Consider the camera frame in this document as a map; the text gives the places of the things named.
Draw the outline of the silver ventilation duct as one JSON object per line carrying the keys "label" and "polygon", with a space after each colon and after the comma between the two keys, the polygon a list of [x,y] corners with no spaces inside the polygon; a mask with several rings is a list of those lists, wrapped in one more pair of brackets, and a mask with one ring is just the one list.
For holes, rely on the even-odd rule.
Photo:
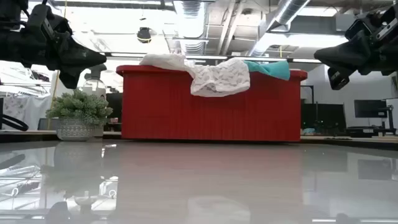
{"label": "silver ventilation duct", "polygon": [[291,22],[311,0],[280,0],[276,10],[268,13],[259,24],[257,42],[249,51],[248,56],[260,57],[271,46],[282,40],[276,32],[288,32]]}

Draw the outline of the black computer monitor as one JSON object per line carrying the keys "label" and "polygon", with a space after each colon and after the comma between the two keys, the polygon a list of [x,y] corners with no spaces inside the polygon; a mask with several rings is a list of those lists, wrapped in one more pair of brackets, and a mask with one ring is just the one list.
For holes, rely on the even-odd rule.
{"label": "black computer monitor", "polygon": [[354,100],[356,118],[387,118],[387,104],[384,100]]}

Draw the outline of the teal garment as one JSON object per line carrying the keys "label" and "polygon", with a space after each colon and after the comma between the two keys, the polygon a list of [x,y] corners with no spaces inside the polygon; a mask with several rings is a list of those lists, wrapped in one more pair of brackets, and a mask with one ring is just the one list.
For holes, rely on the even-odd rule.
{"label": "teal garment", "polygon": [[285,60],[266,64],[245,60],[244,63],[248,66],[249,72],[259,72],[286,81],[290,79],[289,64]]}

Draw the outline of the artificial green potted plant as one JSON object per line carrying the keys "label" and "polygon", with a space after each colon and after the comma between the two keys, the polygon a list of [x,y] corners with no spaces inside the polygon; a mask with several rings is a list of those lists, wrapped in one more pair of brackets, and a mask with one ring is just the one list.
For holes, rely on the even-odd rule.
{"label": "artificial green potted plant", "polygon": [[105,125],[112,112],[103,97],[74,90],[56,97],[46,117],[58,119],[56,134],[60,140],[87,141],[94,136],[95,129]]}

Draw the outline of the dark screen panel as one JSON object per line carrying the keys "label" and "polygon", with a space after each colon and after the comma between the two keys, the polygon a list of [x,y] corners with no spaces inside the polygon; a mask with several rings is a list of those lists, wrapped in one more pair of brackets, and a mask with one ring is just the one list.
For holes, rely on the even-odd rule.
{"label": "dark screen panel", "polygon": [[344,105],[301,104],[301,128],[313,129],[315,134],[336,136],[346,130]]}

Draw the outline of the red plastic laundry bin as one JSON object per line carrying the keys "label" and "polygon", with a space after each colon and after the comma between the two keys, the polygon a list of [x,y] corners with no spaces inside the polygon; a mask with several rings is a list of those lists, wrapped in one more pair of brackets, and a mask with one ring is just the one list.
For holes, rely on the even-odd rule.
{"label": "red plastic laundry bin", "polygon": [[121,65],[124,139],[210,141],[300,140],[302,70],[288,81],[251,73],[248,90],[220,98],[193,96],[187,72]]}

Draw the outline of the clear spray bottle grey trigger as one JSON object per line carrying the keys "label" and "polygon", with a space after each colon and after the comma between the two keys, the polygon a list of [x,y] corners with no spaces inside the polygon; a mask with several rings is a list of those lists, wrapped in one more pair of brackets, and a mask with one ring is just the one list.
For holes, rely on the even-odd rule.
{"label": "clear spray bottle grey trigger", "polygon": [[[96,65],[90,68],[90,72],[85,74],[85,82],[83,84],[83,92],[89,95],[95,95],[103,100],[106,100],[106,86],[101,81],[101,72],[106,70],[105,64]],[[96,138],[103,137],[104,124],[106,123],[106,116],[103,122],[94,128],[93,135]]]}

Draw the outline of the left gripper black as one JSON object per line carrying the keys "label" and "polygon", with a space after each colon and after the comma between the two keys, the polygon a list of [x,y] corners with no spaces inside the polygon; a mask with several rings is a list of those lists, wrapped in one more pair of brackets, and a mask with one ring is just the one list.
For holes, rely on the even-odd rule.
{"label": "left gripper black", "polygon": [[68,21],[46,3],[29,12],[27,3],[0,3],[0,60],[60,70],[59,79],[76,89],[81,68],[106,62],[106,56],[80,45]]}

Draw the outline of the white plain garment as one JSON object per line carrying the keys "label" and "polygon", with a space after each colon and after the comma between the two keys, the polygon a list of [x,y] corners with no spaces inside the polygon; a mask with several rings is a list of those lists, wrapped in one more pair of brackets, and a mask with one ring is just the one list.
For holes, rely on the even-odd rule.
{"label": "white plain garment", "polygon": [[166,70],[185,71],[185,56],[180,54],[146,54],[139,65],[150,65]]}

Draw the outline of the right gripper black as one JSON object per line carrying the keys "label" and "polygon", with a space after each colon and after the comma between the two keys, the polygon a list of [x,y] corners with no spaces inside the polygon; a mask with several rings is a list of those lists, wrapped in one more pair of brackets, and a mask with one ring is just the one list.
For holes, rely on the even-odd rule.
{"label": "right gripper black", "polygon": [[329,66],[332,90],[346,86],[356,70],[384,76],[398,70],[398,4],[358,15],[345,37],[349,41],[314,53],[315,59]]}

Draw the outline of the white lace garment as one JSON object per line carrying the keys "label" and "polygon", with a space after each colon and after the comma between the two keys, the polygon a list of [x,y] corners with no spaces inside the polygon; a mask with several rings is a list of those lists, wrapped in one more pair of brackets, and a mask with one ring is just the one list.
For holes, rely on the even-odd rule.
{"label": "white lace garment", "polygon": [[190,92],[194,96],[224,97],[251,86],[248,66],[240,59],[232,58],[215,66],[186,62],[185,68],[193,78]]}

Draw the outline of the light wooden desk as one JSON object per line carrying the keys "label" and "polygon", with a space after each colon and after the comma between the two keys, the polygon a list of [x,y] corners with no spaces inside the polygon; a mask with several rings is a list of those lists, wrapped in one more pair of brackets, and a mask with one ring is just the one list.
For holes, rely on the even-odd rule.
{"label": "light wooden desk", "polygon": [[[26,141],[56,141],[58,137],[55,131],[15,131],[0,130],[0,142],[26,142]],[[300,142],[314,142],[321,144],[326,141],[343,141],[343,142],[376,142],[376,143],[392,143],[398,144],[398,136],[384,136],[371,138],[351,138],[346,136],[311,136],[304,135],[300,137]]]}

